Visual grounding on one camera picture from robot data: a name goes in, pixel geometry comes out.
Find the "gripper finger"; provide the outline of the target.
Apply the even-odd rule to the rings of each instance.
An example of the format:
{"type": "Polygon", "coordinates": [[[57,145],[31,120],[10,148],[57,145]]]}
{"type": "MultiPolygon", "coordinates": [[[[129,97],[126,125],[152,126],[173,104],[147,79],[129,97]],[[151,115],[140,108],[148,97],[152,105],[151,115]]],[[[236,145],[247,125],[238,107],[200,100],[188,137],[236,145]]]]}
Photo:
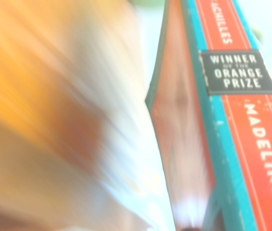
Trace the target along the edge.
{"type": "Polygon", "coordinates": [[[178,229],[179,231],[201,231],[200,226],[187,225],[178,229]]]}

